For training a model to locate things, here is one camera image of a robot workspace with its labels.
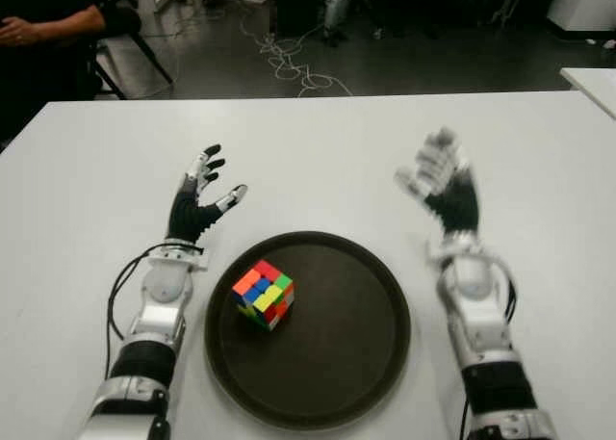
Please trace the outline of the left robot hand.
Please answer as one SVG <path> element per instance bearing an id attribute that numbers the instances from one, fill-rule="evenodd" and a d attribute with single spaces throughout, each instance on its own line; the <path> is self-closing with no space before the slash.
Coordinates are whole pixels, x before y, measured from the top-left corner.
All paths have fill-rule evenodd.
<path id="1" fill-rule="evenodd" d="M 237 206 L 247 193 L 248 186 L 242 184 L 211 204 L 199 203 L 202 192 L 218 179 L 217 169 L 225 164 L 224 159 L 215 159 L 220 151 L 218 143 L 205 148 L 184 173 L 171 205 L 167 240 L 194 245 L 206 229 Z"/>

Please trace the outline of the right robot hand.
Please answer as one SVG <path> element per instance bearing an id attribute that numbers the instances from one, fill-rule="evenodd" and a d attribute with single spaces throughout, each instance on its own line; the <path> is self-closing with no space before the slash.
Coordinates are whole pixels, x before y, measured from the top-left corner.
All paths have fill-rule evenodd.
<path id="1" fill-rule="evenodd" d="M 398 168 L 395 182 L 423 204 L 444 232 L 475 233 L 479 205 L 470 160 L 457 135 L 444 126 L 427 135 L 413 168 Z"/>

